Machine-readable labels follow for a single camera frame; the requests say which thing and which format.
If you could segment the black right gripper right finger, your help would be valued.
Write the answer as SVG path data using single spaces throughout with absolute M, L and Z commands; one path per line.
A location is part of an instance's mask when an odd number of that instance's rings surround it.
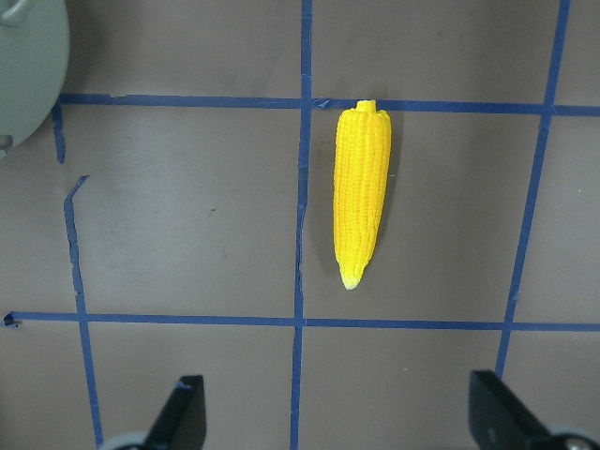
M 599 442 L 571 430 L 546 427 L 492 370 L 469 379 L 468 422 L 479 449 L 597 449 Z

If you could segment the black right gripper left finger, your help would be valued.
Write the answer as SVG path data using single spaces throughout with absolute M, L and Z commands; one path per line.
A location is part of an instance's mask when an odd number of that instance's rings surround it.
M 182 376 L 144 439 L 144 448 L 203 449 L 206 434 L 203 376 Z

